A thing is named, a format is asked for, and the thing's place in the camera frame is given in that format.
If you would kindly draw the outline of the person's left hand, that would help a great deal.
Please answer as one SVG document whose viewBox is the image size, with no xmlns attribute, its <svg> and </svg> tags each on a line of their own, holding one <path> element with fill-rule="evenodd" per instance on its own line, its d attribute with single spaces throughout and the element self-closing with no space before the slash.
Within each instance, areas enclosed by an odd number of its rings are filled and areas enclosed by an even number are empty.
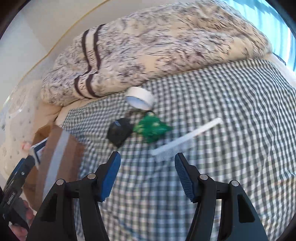
<svg viewBox="0 0 296 241">
<path fill-rule="evenodd" d="M 30 227 L 34 220 L 35 215 L 26 200 L 23 200 L 23 204 L 26 208 L 26 219 L 27 219 L 28 226 Z M 16 235 L 18 240 L 20 241 L 26 240 L 28 231 L 25 228 L 18 225 L 11 225 L 10 228 L 11 228 L 11 231 Z"/>
</svg>

